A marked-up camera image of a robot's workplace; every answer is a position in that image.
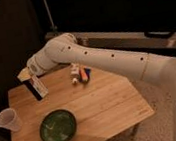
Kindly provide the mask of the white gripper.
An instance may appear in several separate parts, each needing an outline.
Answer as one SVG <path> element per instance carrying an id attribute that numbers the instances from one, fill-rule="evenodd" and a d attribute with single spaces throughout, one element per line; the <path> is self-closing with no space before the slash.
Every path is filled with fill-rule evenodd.
<path id="1" fill-rule="evenodd" d="M 21 82 L 31 79 L 32 75 L 30 71 L 36 76 L 41 76 L 46 72 L 49 72 L 49 70 L 51 70 L 56 65 L 56 63 L 51 61 L 44 51 L 32 55 L 31 58 L 29 58 L 29 60 L 26 62 L 26 64 L 28 68 L 25 67 L 17 75 L 18 80 L 20 80 Z"/>

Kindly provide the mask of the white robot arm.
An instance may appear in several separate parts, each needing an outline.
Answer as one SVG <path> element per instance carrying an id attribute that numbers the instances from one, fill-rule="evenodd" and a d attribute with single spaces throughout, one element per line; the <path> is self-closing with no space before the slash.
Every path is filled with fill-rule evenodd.
<path id="1" fill-rule="evenodd" d="M 176 57 L 153 53 L 117 51 L 84 47 L 71 33 L 58 35 L 47 41 L 41 50 L 32 55 L 18 74 L 22 82 L 32 80 L 34 92 L 44 97 L 47 88 L 38 80 L 60 63 L 76 63 L 110 71 L 131 79 L 170 88 L 173 100 L 174 141 L 176 141 Z"/>

